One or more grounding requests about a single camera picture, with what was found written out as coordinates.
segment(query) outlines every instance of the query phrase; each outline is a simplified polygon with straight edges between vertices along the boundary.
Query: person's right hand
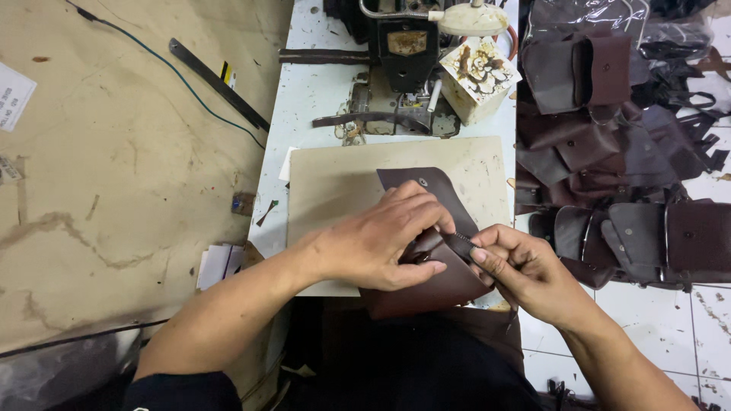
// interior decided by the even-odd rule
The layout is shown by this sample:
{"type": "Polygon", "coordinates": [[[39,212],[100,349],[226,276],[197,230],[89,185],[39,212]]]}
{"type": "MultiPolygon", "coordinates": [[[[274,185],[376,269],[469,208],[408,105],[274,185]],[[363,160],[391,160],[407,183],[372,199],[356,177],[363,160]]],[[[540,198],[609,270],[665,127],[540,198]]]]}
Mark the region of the person's right hand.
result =
{"type": "Polygon", "coordinates": [[[546,240],[497,224],[472,242],[481,247],[472,250],[472,259],[495,276],[503,296],[512,294],[531,316],[571,330],[600,310],[546,240]]]}

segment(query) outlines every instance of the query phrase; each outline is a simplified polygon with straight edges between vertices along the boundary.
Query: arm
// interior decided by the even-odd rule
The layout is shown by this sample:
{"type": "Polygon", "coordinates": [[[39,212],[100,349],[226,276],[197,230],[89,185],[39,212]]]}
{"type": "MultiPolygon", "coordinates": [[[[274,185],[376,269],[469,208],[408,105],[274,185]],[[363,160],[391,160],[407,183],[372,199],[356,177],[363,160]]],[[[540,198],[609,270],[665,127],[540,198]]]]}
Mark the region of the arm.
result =
{"type": "Polygon", "coordinates": [[[556,326],[596,397],[610,410],[697,410],[596,304],[550,245],[504,225],[478,233],[472,257],[530,315],[556,326]]]}
{"type": "Polygon", "coordinates": [[[398,290],[426,281],[447,266],[397,262],[406,245],[435,224],[446,233],[455,231],[436,197],[414,181],[390,189],[361,215],[310,233],[191,299],[142,351],[135,379],[222,370],[289,299],[316,282],[343,279],[398,290]]]}

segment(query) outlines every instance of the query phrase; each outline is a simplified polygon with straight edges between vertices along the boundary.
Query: hand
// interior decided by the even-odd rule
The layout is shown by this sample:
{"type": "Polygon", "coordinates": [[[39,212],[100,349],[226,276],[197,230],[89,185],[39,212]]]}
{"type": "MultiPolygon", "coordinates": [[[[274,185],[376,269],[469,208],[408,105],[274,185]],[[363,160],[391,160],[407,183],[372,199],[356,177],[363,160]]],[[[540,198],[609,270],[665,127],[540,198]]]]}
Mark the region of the hand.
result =
{"type": "Polygon", "coordinates": [[[386,191],[374,207],[309,233],[295,247],[311,250],[308,258],[320,280],[343,279],[358,287],[394,291],[447,269],[438,261],[398,264],[406,246],[434,225],[444,233],[455,232],[452,216],[436,197],[416,181],[407,181],[386,191]]]}
{"type": "Polygon", "coordinates": [[[565,330],[583,326],[600,310],[557,258],[548,242],[504,225],[480,231],[473,260],[497,279],[500,293],[531,316],[565,330]]]}

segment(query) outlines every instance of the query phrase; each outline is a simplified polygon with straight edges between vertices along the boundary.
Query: forearm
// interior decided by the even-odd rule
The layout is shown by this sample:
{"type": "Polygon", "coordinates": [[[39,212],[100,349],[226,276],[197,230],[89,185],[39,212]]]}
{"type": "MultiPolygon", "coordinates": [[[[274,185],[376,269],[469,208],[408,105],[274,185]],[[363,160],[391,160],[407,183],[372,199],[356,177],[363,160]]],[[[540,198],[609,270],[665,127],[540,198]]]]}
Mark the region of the forearm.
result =
{"type": "Polygon", "coordinates": [[[191,299],[142,351],[135,379],[222,370],[289,299],[317,282],[307,259],[288,249],[191,299]]]}
{"type": "Polygon", "coordinates": [[[609,410],[696,410],[663,371],[599,307],[586,323],[559,329],[581,371],[609,410]]]}

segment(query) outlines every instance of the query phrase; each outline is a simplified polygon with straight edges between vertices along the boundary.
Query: person's left hand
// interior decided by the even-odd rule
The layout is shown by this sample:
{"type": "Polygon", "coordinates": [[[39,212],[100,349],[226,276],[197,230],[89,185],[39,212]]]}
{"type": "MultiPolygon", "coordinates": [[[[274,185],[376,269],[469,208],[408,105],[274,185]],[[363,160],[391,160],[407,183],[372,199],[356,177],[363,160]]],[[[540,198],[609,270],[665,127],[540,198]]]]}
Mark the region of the person's left hand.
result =
{"type": "Polygon", "coordinates": [[[447,269],[439,261],[398,264],[406,246],[424,229],[437,225],[454,233],[449,211],[416,181],[389,189],[381,201],[360,215],[324,230],[309,233],[295,248],[308,250],[308,261],[318,279],[342,279],[358,287],[400,290],[430,279],[447,269]]]}

